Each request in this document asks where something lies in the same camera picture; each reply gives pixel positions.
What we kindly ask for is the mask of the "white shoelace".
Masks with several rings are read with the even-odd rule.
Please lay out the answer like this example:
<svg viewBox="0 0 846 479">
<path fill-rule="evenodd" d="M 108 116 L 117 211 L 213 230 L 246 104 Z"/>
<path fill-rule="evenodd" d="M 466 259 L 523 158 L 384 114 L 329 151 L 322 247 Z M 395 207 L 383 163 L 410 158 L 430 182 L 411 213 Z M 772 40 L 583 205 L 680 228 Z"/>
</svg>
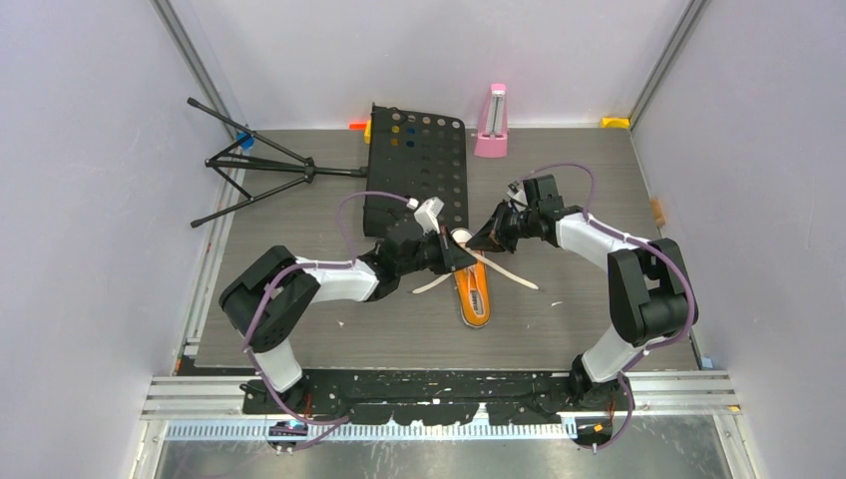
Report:
<svg viewBox="0 0 846 479">
<path fill-rule="evenodd" d="M 506 277 L 507 279 L 509 279 L 509 280 L 511 280 L 511 281 L 513 281 L 513 282 L 515 282 L 515 283 L 517 283 L 517 284 L 520 284 L 520 285 L 522 285 L 522 286 L 524 286 L 524 287 L 526 287 L 526 288 L 532 289 L 532 290 L 540 290 L 540 289 L 541 289 L 541 288 L 540 288 L 537 284 L 535 284 L 534 282 L 529 281 L 529 280 L 527 280 L 527 279 L 524 279 L 524 278 L 522 278 L 522 277 L 520 277 L 520 276 L 518 276 L 518 275 L 516 275 L 516 274 L 514 274 L 514 273 L 512 273 L 512 272 L 510 272 L 510 271 L 508 271 L 508 270 L 507 270 L 507 269 L 505 269 L 503 266 L 500 266 L 499 264 L 495 263 L 495 262 L 494 262 L 494 261 L 492 261 L 491 259 L 487 259 L 487 258 L 485 258 L 485 257 L 484 257 L 484 256 L 483 256 L 480 252 L 475 252 L 475 251 L 473 251 L 472 249 L 470 249 L 470 248 L 466 247 L 463 243 L 460 243 L 460 247 L 461 247 L 464 251 L 466 251 L 467 253 L 469 253 L 469 254 L 470 254 L 473 258 L 475 258 L 475 259 L 477 260 L 477 262 L 480 262 L 480 263 L 482 263 L 482 264 L 484 264 L 484 265 L 488 266 L 489 268 L 493 269 L 494 271 L 496 271 L 496 272 L 497 272 L 497 273 L 499 273 L 500 275 L 502 275 L 502 276 Z M 424 293 L 424 292 L 426 292 L 426 291 L 428 291 L 428 290 L 430 290 L 430 289 L 432 289 L 432 288 L 436 287 L 437 285 L 441 284 L 442 282 L 446 281 L 446 280 L 447 280 L 447 279 L 449 279 L 451 276 L 452 276 L 452 273 L 440 275 L 440 276 L 436 277 L 434 280 L 432 280 L 432 281 L 430 281 L 430 282 L 428 282 L 428 283 L 426 283 L 426 284 L 424 284 L 424 285 L 422 285 L 422 286 L 419 286 L 419 287 L 417 287 L 417 288 L 415 288 L 415 289 L 412 289 L 412 290 L 411 290 L 411 293 L 412 293 L 412 294 L 421 294 L 421 293 Z"/>
</svg>

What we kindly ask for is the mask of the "orange canvas sneaker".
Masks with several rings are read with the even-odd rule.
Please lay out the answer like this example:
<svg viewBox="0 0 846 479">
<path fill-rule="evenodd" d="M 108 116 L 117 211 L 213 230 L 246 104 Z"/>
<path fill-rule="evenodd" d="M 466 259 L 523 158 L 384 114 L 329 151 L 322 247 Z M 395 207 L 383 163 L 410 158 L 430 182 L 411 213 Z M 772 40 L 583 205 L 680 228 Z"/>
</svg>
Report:
<svg viewBox="0 0 846 479">
<path fill-rule="evenodd" d="M 490 320 L 490 294 L 486 266 L 478 259 L 453 274 L 460 300 L 460 313 L 471 328 L 484 327 Z"/>
</svg>

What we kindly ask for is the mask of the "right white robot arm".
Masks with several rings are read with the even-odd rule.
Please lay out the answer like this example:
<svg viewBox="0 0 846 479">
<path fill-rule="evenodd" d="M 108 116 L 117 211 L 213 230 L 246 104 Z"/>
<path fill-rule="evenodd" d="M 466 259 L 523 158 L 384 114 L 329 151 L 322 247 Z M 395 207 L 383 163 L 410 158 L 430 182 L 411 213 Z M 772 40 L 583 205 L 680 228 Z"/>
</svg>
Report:
<svg viewBox="0 0 846 479">
<path fill-rule="evenodd" d="M 577 254 L 607 275 L 611 325 L 578 355 L 567 383 L 569 400 L 595 409 L 621 388 L 624 374 L 652 350 L 688 337 L 698 306 L 680 247 L 612 228 L 578 206 L 566 205 L 555 178 L 527 178 L 467 242 L 472 250 L 509 252 L 538 239 Z"/>
</svg>

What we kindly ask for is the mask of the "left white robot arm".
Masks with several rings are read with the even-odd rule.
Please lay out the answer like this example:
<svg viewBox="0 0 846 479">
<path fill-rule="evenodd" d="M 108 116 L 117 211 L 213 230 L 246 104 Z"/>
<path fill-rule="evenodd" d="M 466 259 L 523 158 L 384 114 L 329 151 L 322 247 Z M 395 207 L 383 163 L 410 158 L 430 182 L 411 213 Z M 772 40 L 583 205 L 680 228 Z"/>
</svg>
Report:
<svg viewBox="0 0 846 479">
<path fill-rule="evenodd" d="M 476 262 L 446 228 L 427 231 L 402 221 L 350 261 L 307 259 L 275 245 L 223 291 L 218 304 L 257 372 L 269 382 L 269 402 L 292 413 L 304 404 L 306 388 L 289 338 L 310 305 L 377 301 L 394 292 L 407 274 L 429 270 L 445 275 Z"/>
</svg>

